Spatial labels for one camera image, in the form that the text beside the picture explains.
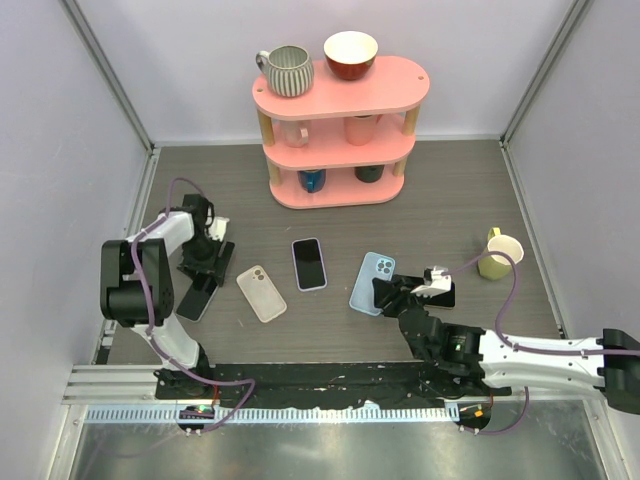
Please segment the beige phone case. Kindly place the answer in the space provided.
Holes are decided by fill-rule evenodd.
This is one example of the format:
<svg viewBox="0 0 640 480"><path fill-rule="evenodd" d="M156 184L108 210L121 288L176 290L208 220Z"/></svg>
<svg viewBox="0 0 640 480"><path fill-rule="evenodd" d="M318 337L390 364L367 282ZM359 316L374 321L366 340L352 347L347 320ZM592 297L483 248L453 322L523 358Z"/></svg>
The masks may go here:
<svg viewBox="0 0 640 480"><path fill-rule="evenodd" d="M269 323L286 312L285 300L262 266L255 265L239 274L236 284L261 323Z"/></svg>

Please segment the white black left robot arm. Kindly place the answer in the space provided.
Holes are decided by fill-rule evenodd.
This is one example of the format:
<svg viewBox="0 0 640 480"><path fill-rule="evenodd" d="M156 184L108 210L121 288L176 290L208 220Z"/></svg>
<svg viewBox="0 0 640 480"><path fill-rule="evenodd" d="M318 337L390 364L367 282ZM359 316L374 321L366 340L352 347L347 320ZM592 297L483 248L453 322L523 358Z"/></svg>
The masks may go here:
<svg viewBox="0 0 640 480"><path fill-rule="evenodd" d="M175 313L169 257L181 251L178 270L191 288L209 295L224 284L235 244L225 239L229 220L202 194L162 211L137 234L109 240L101 249L100 308L105 318L137 333L161 359L166 383L178 378L190 398L205 397L213 375L204 348Z"/></svg>

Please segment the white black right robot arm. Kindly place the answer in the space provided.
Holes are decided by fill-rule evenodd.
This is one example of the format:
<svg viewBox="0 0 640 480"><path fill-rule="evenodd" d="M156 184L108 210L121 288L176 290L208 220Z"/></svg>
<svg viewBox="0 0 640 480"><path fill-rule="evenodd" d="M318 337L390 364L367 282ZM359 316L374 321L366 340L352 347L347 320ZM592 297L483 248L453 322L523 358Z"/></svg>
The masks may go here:
<svg viewBox="0 0 640 480"><path fill-rule="evenodd" d="M549 340L445 323L430 314L455 305L455 285L395 275L372 281L373 304L395 318L421 382L457 398L509 392L514 387L602 394L609 407L639 411L639 343L618 329L596 338Z"/></svg>

